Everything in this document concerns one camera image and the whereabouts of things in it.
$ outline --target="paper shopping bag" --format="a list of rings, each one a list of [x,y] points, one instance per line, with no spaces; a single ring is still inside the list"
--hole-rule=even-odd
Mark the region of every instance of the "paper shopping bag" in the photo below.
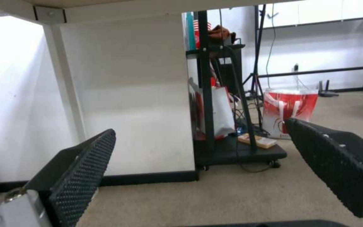
[[[290,139],[285,126],[288,118],[309,121],[318,98],[317,90],[273,90],[264,93],[263,129],[271,138]]]
[[[195,91],[198,127],[205,134],[203,91],[189,79],[190,86]],[[214,136],[224,137],[235,131],[232,110],[229,105],[228,93],[225,87],[212,87],[212,108],[214,121]]]

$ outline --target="carpet floor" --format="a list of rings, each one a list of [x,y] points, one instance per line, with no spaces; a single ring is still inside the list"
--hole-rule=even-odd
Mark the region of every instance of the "carpet floor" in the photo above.
[[[319,98],[312,122],[363,138],[363,92]],[[212,166],[200,181],[101,187],[78,227],[186,226],[325,219],[363,227],[307,166],[291,141],[281,168],[247,173]],[[262,168],[253,164],[247,168]]]

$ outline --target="power outlet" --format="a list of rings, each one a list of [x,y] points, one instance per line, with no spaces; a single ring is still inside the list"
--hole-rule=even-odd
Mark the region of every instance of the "power outlet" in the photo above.
[[[297,72],[299,71],[299,64],[296,63],[295,66],[292,68],[292,72]]]

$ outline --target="caster wheel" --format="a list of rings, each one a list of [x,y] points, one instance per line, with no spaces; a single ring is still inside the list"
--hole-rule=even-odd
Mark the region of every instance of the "caster wheel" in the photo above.
[[[268,165],[271,166],[271,168],[279,168],[281,167],[281,164],[279,163],[278,160],[272,160],[268,163]]]

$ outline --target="black horizontal bar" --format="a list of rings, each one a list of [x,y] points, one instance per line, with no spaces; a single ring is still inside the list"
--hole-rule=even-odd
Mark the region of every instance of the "black horizontal bar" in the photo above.
[[[314,73],[331,73],[331,72],[342,72],[342,71],[352,71],[352,70],[362,70],[361,67],[351,67],[351,68],[339,68],[339,69],[323,69],[323,70],[313,70],[313,71],[303,71],[303,72],[289,72],[289,73],[275,73],[268,75],[260,75],[259,78],[264,77],[277,77],[277,76],[294,76],[294,75],[302,75],[302,74],[314,74]]]

